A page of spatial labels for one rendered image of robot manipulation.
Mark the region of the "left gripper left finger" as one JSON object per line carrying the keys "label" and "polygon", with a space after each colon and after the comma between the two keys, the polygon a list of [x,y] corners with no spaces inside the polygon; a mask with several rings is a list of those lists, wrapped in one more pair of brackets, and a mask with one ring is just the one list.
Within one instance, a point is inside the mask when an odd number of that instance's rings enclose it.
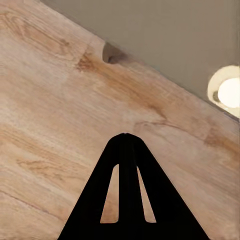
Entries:
{"label": "left gripper left finger", "polygon": [[[100,223],[113,168],[117,164],[118,222]],[[125,133],[108,141],[57,240],[133,240]]]}

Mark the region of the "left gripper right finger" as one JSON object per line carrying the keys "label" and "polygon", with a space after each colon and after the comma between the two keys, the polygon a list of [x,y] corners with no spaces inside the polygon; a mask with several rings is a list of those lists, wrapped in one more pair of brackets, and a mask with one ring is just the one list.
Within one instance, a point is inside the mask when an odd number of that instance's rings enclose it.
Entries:
{"label": "left gripper right finger", "polygon": [[[145,142],[125,134],[133,240],[210,240]],[[156,223],[145,220],[139,168]]]}

